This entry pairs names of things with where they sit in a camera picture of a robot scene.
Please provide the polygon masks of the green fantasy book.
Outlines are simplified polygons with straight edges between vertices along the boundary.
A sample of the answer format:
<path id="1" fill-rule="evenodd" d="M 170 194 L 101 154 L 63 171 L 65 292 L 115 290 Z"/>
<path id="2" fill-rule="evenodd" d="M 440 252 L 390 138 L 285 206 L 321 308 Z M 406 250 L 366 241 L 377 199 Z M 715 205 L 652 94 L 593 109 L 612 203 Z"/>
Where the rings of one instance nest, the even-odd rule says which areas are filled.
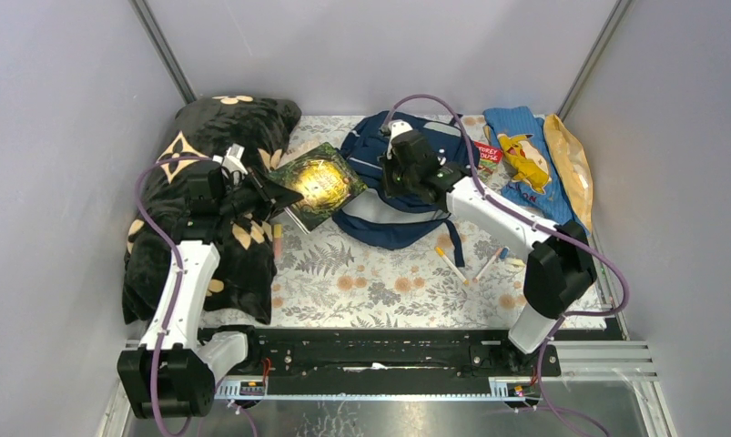
<path id="1" fill-rule="evenodd" d="M 327 142 L 271 171 L 269 177 L 301 194 L 285 211 L 307 234 L 368 188 L 339 150 Z"/>

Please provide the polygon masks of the navy blue backpack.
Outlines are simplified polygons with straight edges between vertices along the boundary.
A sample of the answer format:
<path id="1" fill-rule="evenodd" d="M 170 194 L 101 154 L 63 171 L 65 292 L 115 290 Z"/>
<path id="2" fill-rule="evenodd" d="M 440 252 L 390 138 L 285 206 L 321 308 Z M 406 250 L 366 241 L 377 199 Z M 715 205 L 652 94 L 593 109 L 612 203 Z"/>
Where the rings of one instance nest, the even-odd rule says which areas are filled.
<path id="1" fill-rule="evenodd" d="M 366 184 L 367 189 L 332 215 L 333 222 L 350 237 L 382 249 L 405 249 L 444 225 L 449 231 L 453 259 L 465 266 L 459 232 L 450 214 L 415 195 L 389 198 L 382 186 L 379 158 L 388 146 L 380 128 L 387 113 L 363 118 L 345 137 L 340 155 Z"/>

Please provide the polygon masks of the red treehouse book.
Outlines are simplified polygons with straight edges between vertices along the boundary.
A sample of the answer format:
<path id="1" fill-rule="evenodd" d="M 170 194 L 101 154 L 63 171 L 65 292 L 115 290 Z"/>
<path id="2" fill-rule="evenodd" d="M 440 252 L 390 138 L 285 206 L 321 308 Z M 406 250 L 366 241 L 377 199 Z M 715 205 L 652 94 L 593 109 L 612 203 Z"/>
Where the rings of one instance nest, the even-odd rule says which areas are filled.
<path id="1" fill-rule="evenodd" d="M 480 141 L 472 142 L 479 151 L 477 173 L 481 181 L 489 183 L 496 175 L 503 153 L 498 147 L 491 146 Z"/>

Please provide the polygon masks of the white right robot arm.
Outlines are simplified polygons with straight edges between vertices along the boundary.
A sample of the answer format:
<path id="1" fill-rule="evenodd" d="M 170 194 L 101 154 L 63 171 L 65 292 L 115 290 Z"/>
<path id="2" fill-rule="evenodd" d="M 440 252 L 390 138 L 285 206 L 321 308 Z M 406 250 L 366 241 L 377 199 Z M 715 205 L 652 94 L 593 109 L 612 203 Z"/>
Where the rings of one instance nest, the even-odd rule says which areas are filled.
<path id="1" fill-rule="evenodd" d="M 536 350 L 551 337 L 567 309 L 595 283 L 597 272 L 584 228 L 535 216 L 485 187 L 469 168 L 444 162 L 419 130 L 395 121 L 382 127 L 388 139 L 381 156 L 386 195 L 414 195 L 498 238 L 526 265 L 526 304 L 509 329 L 503 367 L 523 375 L 537 362 Z"/>

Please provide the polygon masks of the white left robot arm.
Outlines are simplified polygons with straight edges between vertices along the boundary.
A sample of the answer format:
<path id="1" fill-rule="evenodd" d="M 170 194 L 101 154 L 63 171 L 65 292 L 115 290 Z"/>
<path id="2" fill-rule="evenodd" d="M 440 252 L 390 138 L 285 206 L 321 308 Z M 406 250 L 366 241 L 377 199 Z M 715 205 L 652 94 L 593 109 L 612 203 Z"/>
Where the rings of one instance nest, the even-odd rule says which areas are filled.
<path id="1" fill-rule="evenodd" d="M 218 383 L 228 372 L 234 368 L 249 374 L 261 362 L 262 352 L 248 329 L 216 333 L 206 344 L 198 341 L 200 312 L 220 262 L 218 228 L 239 213 L 270 218 L 303 198 L 257 170 L 245 170 L 242 180 L 234 179 L 241 167 L 232 158 L 205 159 L 190 168 L 186 209 L 171 233 L 141 212 L 169 245 L 171 260 L 147 331 L 135 349 L 122 351 L 117 360 L 131 411 L 158 426 L 166 418 L 208 415 Z"/>

